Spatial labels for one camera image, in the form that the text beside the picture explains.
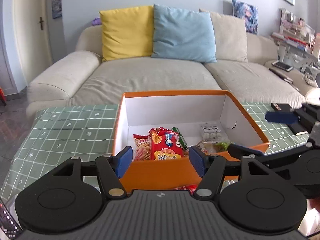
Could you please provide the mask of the black remote on sofa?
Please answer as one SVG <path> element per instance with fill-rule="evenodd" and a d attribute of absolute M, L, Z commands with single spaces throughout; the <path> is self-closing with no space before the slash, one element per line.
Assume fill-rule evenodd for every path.
<path fill-rule="evenodd" d="M 269 68 L 268 70 L 271 71 L 276 76 L 278 76 L 279 78 L 281 78 L 282 80 L 284 80 L 285 82 L 293 84 L 293 80 L 290 77 L 288 77 L 287 75 L 283 74 L 282 72 L 279 72 L 278 70 L 275 70 L 272 68 Z"/>

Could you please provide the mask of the white shelf with books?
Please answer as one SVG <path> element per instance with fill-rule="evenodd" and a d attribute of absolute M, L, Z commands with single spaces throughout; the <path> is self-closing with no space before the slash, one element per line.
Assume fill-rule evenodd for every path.
<path fill-rule="evenodd" d="M 279 31 L 271 37 L 279 46 L 279 61 L 314 77 L 319 74 L 319 34 L 303 18 L 282 8 Z"/>

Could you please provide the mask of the orange cardboard box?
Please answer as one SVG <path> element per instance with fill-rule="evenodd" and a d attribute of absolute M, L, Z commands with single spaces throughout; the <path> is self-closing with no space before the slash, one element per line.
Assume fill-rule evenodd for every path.
<path fill-rule="evenodd" d="M 229 139 L 266 152 L 270 144 L 258 124 L 227 90 L 171 90 L 123 94 L 116 122 L 113 154 L 135 148 L 134 134 L 147 135 L 154 127 L 177 127 L 187 145 L 202 139 L 202 124 L 218 121 Z M 188 158 L 133 161 L 120 179 L 127 192 L 170 190 L 198 184 L 201 178 Z"/>

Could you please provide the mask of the beige nut snack packet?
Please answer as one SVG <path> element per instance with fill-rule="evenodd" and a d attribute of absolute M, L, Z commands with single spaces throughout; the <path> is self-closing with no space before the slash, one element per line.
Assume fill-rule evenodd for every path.
<path fill-rule="evenodd" d="M 227 151 L 231 141 L 221 141 L 221 142 L 199 142 L 196 147 L 199 148 L 206 155 L 212 155 L 220 152 Z"/>

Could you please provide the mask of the red stacked stools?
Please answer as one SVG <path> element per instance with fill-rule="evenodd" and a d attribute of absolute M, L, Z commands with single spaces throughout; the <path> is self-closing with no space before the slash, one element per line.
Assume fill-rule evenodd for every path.
<path fill-rule="evenodd" d="M 0 100 L 3 103 L 4 106 L 7 105 L 5 95 L 4 95 L 4 92 L 3 92 L 1 87 L 0 87 Z"/>

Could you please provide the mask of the red chips bag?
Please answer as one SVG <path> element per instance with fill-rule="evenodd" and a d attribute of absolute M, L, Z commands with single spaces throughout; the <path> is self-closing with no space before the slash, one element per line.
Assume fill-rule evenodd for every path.
<path fill-rule="evenodd" d="M 158 127 L 149 130 L 151 160 L 171 160 L 184 157 L 179 135 L 167 128 Z"/>

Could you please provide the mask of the clear packet white balls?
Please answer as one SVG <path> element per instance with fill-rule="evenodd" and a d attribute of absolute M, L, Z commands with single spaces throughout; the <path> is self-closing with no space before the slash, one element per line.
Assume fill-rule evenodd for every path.
<path fill-rule="evenodd" d="M 219 143 L 229 141 L 228 135 L 219 121 L 201 125 L 201 135 L 204 142 Z"/>

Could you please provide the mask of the phone with lit screen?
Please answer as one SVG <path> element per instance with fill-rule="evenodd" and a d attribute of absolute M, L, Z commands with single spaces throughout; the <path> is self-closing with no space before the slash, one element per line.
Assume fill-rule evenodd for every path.
<path fill-rule="evenodd" d="M 8 237 L 8 239 L 16 239 L 23 232 L 22 228 L 13 218 L 11 213 L 5 207 L 4 203 L 1 200 L 0 203 L 1 210 L 1 230 Z"/>

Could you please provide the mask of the yellow cushion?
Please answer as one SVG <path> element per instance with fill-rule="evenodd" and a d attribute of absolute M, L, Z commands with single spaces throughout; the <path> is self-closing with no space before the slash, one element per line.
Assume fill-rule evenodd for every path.
<path fill-rule="evenodd" d="M 153 6 L 99 11 L 104 61 L 151 56 Z"/>

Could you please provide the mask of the red Mimi snack bag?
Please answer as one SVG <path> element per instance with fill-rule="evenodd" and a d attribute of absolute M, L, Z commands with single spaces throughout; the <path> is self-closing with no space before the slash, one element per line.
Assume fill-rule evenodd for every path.
<path fill-rule="evenodd" d="M 151 159 L 151 144 L 148 135 L 133 135 L 136 144 L 135 161 L 143 161 Z"/>

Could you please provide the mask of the light blue cushion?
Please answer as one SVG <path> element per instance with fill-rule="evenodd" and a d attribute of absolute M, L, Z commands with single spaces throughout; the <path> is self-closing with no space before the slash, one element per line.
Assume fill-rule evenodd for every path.
<path fill-rule="evenodd" d="M 152 57 L 216 62 L 216 42 L 210 13 L 155 4 L 153 20 Z"/>

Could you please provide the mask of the white smartphone on sofa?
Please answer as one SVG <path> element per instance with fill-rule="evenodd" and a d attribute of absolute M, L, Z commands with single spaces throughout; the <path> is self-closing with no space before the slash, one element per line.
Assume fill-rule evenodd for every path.
<path fill-rule="evenodd" d="M 273 63 L 272 63 L 272 66 L 277 67 L 277 68 L 279 68 L 279 69 L 281 69 L 281 70 L 283 70 L 283 71 L 286 71 L 286 72 L 290 72 L 291 70 L 294 69 L 293 66 L 290 66 L 290 65 L 285 64 L 285 63 L 280 62 L 280 61 L 275 61 L 275 62 L 273 62 Z"/>

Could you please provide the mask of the green snack packet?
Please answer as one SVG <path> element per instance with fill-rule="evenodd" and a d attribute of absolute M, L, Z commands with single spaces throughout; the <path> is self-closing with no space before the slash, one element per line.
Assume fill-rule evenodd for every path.
<path fill-rule="evenodd" d="M 188 144 L 186 143 L 186 140 L 184 139 L 184 137 L 183 137 L 182 133 L 180 132 L 180 130 L 177 127 L 173 127 L 172 130 L 178 134 L 181 148 L 184 151 L 187 151 L 188 150 Z"/>

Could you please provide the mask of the anime print pillow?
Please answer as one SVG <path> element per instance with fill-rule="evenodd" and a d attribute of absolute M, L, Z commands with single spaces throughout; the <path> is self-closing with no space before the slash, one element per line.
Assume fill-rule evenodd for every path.
<path fill-rule="evenodd" d="M 259 26 L 259 13 L 257 7 L 238 0 L 232 0 L 232 5 L 233 16 L 245 21 L 245 27 L 248 33 L 257 35 Z"/>

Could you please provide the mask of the beige fabric sofa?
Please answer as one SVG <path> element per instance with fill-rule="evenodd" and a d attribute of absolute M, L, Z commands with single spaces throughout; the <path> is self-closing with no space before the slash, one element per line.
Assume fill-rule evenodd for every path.
<path fill-rule="evenodd" d="M 102 61 L 101 28 L 86 28 L 74 52 L 57 61 L 28 86 L 27 117 L 50 107 L 119 104 L 126 92 L 228 90 L 241 102 L 319 104 L 319 88 L 292 70 L 287 83 L 271 72 L 278 53 L 274 42 L 246 34 L 246 61 L 215 63 L 134 57 Z"/>

